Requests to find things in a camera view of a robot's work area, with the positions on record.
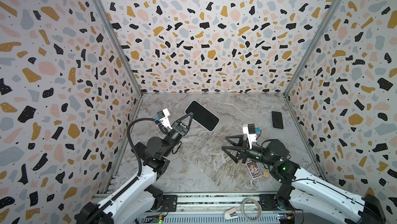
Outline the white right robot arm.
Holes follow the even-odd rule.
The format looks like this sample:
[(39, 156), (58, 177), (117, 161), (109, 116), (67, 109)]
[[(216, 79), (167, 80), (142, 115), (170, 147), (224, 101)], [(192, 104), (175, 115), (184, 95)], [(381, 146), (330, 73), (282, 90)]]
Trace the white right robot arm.
[(235, 163), (251, 160), (270, 168), (281, 183), (274, 197), (278, 208), (293, 207), (334, 224), (384, 224), (386, 217), (378, 198), (364, 197), (340, 189), (288, 159), (289, 151), (278, 139), (266, 140), (266, 147), (250, 147), (244, 135), (227, 136), (222, 150)]

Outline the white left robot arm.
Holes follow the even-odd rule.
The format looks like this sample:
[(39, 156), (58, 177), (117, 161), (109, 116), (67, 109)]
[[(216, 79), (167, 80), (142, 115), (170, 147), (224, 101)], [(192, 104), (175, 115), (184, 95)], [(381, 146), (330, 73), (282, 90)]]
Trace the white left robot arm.
[(173, 124), (167, 119), (167, 110), (158, 112), (158, 115), (151, 121), (158, 125), (165, 137), (152, 137), (147, 144), (134, 144), (131, 129), (140, 119), (131, 122), (127, 127), (127, 139), (137, 159), (138, 172), (110, 196), (96, 204), (86, 204), (74, 217), (78, 224), (129, 224), (145, 212), (161, 208), (163, 191), (154, 183), (166, 172), (170, 164), (167, 157), (178, 151), (194, 114), (185, 114)]

